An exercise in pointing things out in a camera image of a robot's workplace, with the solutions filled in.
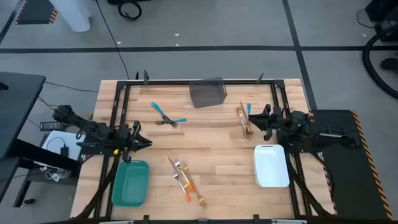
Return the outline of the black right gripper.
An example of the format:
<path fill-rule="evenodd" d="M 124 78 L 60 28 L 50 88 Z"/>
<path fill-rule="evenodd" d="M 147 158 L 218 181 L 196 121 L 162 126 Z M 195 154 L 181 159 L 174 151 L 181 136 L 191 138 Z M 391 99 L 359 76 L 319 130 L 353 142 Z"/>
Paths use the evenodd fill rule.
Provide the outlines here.
<path fill-rule="evenodd" d="M 266 104 L 261 114 L 250 114 L 249 120 L 253 122 L 259 130 L 265 131 L 264 140 L 269 141 L 272 137 L 273 130 L 287 130 L 287 123 L 289 119 L 289 111 L 286 108 L 279 106 L 273 107 L 274 112 L 271 113 L 271 105 Z"/>

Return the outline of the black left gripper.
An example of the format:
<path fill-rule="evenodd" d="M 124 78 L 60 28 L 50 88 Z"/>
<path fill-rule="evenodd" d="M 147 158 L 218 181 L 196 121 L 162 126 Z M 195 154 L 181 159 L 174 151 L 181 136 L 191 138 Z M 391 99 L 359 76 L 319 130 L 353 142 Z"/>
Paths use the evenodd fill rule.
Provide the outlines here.
<path fill-rule="evenodd" d="M 141 130 L 139 121 L 135 121 L 132 128 L 128 124 L 123 123 L 116 129 L 116 149 L 118 154 L 122 155 L 124 162 L 130 162 L 131 157 L 129 151 L 132 149 L 135 141 L 136 134 Z M 145 137 L 138 135 L 138 141 L 142 143 L 136 144 L 136 151 L 140 151 L 152 145 L 152 141 Z"/>

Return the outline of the teal plastic bin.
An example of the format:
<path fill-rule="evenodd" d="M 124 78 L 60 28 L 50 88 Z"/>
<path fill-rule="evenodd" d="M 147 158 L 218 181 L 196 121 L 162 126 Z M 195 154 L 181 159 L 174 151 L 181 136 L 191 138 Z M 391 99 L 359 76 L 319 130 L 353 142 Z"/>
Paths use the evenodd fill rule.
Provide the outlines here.
<path fill-rule="evenodd" d="M 137 208 L 146 201 L 149 186 L 149 165 L 146 161 L 122 161 L 113 185 L 112 203 L 116 207 Z"/>

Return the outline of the white plastic bin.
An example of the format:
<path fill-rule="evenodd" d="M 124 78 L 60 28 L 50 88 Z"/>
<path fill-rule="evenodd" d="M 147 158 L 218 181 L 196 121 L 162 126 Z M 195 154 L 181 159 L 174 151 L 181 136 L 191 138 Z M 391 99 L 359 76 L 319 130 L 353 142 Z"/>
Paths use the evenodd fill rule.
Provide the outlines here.
<path fill-rule="evenodd" d="M 256 183 L 264 188 L 283 188 L 290 184 L 284 148 L 279 144 L 263 144 L 254 148 Z"/>

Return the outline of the grey translucent plastic bin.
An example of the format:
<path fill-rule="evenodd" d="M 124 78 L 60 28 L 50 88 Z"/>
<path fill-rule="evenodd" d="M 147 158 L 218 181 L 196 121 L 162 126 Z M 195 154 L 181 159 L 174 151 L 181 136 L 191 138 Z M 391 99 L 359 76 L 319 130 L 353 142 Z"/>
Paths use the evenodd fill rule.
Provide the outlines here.
<path fill-rule="evenodd" d="M 189 92 L 195 108 L 221 105 L 227 97 L 224 80 L 221 77 L 191 81 Z"/>

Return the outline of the black power brick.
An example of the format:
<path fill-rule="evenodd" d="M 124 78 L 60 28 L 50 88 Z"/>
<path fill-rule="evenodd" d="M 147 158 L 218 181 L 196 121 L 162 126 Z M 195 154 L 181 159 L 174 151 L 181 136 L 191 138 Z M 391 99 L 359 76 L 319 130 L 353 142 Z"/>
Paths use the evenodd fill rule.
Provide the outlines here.
<path fill-rule="evenodd" d="M 65 124 L 56 121 L 41 122 L 39 125 L 41 131 L 63 131 Z"/>

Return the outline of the black mat with hazard stripes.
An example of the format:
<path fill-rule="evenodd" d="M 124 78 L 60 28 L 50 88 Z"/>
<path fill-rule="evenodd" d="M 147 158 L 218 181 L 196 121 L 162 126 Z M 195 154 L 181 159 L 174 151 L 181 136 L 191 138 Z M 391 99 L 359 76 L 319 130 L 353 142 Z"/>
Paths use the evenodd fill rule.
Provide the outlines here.
<path fill-rule="evenodd" d="M 15 25 L 53 24 L 57 15 L 58 10 L 49 0 L 25 0 Z"/>
<path fill-rule="evenodd" d="M 337 130 L 356 140 L 347 149 L 339 144 L 323 150 L 325 164 L 333 178 L 333 201 L 341 218 L 393 220 L 361 123 L 355 111 L 313 110 L 320 131 Z"/>

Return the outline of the dark grey desk top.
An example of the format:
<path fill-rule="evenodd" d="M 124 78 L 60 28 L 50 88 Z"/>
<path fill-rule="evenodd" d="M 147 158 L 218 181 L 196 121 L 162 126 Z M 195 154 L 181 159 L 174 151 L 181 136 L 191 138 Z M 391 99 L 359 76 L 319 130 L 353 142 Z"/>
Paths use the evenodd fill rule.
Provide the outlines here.
<path fill-rule="evenodd" d="M 43 75 L 0 72 L 0 159 L 9 153 L 45 80 Z"/>

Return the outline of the black chair wheel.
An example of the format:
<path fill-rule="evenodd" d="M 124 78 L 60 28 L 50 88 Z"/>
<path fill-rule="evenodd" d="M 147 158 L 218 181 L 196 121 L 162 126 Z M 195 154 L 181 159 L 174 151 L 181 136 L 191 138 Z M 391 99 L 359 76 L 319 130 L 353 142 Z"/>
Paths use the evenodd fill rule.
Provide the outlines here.
<path fill-rule="evenodd" d="M 380 63 L 383 70 L 398 71 L 398 58 L 386 58 Z"/>

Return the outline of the white cylindrical floor stand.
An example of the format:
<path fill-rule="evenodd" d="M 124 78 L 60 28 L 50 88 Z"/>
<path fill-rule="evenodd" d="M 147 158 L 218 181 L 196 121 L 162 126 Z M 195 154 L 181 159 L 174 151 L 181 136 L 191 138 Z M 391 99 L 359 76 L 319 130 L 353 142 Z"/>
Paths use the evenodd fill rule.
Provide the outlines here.
<path fill-rule="evenodd" d="M 83 0 L 49 0 L 75 32 L 91 29 L 91 13 Z"/>

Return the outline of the black equipment stack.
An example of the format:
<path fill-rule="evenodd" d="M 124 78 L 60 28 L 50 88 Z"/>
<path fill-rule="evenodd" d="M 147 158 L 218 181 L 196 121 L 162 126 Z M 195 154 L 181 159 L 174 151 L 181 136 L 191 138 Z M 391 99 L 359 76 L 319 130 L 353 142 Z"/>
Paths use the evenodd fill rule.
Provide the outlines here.
<path fill-rule="evenodd" d="M 376 34 L 393 26 L 398 26 L 398 0 L 371 0 L 365 7 L 365 12 Z"/>

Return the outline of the black desk frame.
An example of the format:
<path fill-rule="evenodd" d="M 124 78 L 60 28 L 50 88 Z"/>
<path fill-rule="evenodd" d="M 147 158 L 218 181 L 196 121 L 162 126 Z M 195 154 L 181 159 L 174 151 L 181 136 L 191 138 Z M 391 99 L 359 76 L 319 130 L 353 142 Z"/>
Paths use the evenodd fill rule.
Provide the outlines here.
<path fill-rule="evenodd" d="M 76 177 L 80 163 L 20 139 L 0 142 L 0 203 L 18 167 L 33 169 L 34 162 L 70 171 Z"/>

